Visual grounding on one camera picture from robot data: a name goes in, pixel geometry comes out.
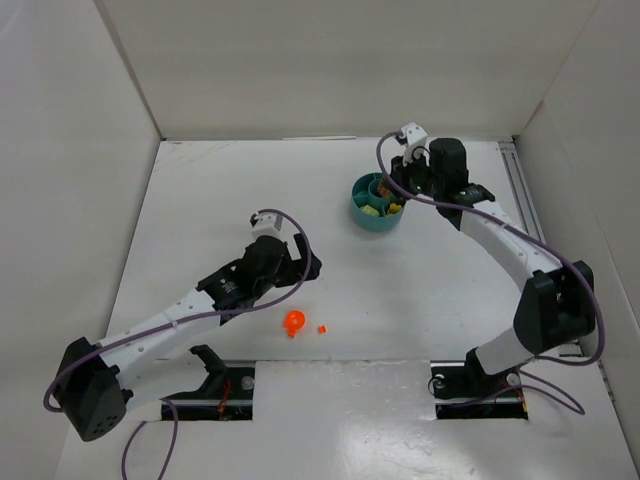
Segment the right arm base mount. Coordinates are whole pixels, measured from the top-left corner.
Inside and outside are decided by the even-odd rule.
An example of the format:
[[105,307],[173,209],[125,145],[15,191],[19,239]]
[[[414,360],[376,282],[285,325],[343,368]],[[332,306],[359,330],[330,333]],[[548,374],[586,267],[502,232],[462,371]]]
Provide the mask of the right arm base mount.
[[437,420],[528,419],[515,369],[471,381],[463,361],[434,361],[430,372]]

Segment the brown lego plate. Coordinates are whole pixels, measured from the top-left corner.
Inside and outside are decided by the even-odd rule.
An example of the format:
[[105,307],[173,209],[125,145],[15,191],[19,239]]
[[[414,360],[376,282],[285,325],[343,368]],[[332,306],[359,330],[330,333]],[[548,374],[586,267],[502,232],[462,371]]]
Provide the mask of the brown lego plate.
[[392,191],[388,188],[387,183],[384,180],[382,180],[379,182],[378,186],[376,187],[376,194],[380,198],[389,198],[392,194]]

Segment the light green curved lego brick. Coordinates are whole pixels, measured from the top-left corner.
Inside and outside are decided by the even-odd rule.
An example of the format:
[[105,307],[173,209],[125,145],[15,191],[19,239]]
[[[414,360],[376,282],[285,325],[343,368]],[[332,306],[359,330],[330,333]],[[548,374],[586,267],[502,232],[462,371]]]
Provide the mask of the light green curved lego brick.
[[369,215],[369,216],[372,216],[372,217],[379,217],[379,216],[380,216],[380,212],[379,212],[376,208],[374,208],[373,206],[371,206],[371,205],[363,205],[363,206],[360,208],[360,210],[361,210],[364,214]]

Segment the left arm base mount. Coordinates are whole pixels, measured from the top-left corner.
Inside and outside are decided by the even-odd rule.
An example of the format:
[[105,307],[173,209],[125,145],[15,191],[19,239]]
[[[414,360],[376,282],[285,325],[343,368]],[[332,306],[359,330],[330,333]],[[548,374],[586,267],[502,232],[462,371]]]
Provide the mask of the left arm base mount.
[[250,421],[256,376],[254,361],[223,361],[208,345],[193,346],[191,360],[199,359],[205,378],[193,388],[168,396],[179,420]]

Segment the orange plastic ring disc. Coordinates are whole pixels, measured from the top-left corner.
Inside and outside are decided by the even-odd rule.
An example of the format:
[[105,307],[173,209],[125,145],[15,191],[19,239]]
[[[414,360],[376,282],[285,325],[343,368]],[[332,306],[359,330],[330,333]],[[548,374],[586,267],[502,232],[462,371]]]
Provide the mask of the orange plastic ring disc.
[[302,311],[289,311],[283,322],[283,327],[290,338],[294,338],[306,324],[306,316]]

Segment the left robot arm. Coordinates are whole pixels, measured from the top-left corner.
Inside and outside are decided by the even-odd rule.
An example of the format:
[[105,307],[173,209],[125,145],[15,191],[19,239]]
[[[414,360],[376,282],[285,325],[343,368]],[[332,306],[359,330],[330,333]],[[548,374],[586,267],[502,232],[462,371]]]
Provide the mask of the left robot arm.
[[262,309],[260,299],[272,289],[295,292],[315,280],[322,262],[301,233],[293,237],[300,256],[293,258],[286,242],[262,235],[241,258],[200,280],[174,305],[123,334],[95,343],[85,337],[65,349],[44,403],[62,412],[84,442],[97,440],[126,413],[152,401],[142,388],[153,363],[183,345],[204,364],[201,392],[214,392],[226,366],[209,347],[194,339],[231,319]]

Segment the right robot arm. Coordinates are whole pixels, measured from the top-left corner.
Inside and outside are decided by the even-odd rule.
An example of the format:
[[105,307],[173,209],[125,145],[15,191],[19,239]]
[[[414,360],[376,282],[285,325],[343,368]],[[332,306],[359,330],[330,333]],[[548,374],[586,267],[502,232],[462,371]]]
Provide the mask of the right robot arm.
[[470,182],[460,140],[412,140],[406,134],[395,138],[404,151],[392,159],[385,176],[392,192],[402,200],[435,206],[504,269],[520,292],[511,327],[471,349],[462,366],[436,375],[434,387],[440,397],[483,395],[517,367],[603,331],[591,268],[582,261],[570,262],[514,226],[494,194]]

